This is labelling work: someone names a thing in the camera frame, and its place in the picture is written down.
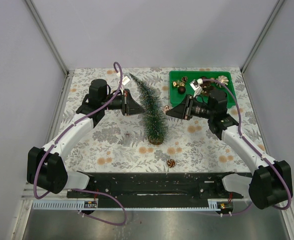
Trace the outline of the small green christmas tree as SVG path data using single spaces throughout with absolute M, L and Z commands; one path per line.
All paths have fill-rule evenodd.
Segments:
M 136 83 L 137 89 L 141 94 L 140 102 L 145 112 L 142 117 L 143 127 L 149 143 L 161 145 L 168 133 L 168 123 L 166 115 L 162 110 L 160 96 L 155 88 L 140 80 L 133 74 L 129 74 Z

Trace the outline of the pine cone front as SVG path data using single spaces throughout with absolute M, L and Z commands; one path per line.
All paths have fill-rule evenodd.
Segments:
M 176 165 L 176 161 L 174 159 L 169 159 L 166 161 L 166 164 L 169 168 L 173 168 Z

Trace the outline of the pine cone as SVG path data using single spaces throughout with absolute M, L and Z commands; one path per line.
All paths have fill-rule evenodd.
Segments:
M 166 164 L 169 168 L 173 168 L 176 165 L 176 161 L 174 159 L 169 159 L 166 161 Z
M 168 112 L 171 109 L 170 106 L 166 105 L 163 109 L 164 113 Z

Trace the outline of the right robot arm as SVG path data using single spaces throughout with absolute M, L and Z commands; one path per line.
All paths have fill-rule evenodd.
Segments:
M 199 102 L 188 94 L 180 104 L 166 111 L 166 115 L 182 120 L 192 117 L 207 119 L 212 134 L 231 147 L 249 168 L 252 177 L 233 173 L 216 183 L 214 192 L 218 197 L 238 193 L 249 197 L 261 210 L 278 208 L 281 202 L 287 202 L 285 210 L 291 206 L 293 186 L 290 165 L 284 160 L 275 160 L 242 133 L 241 122 L 227 113 L 227 94 L 224 91 L 215 89 L 210 92 L 207 103 Z

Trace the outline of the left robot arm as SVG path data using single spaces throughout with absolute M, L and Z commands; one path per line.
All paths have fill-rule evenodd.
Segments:
M 89 92 L 77 109 L 69 126 L 43 147 L 33 147 L 27 157 L 27 182 L 58 194 L 62 190 L 78 189 L 85 198 L 94 195 L 95 185 L 87 173 L 67 171 L 64 161 L 78 142 L 105 116 L 106 110 L 120 110 L 124 116 L 144 113 L 128 89 L 115 92 L 104 79 L 94 79 Z

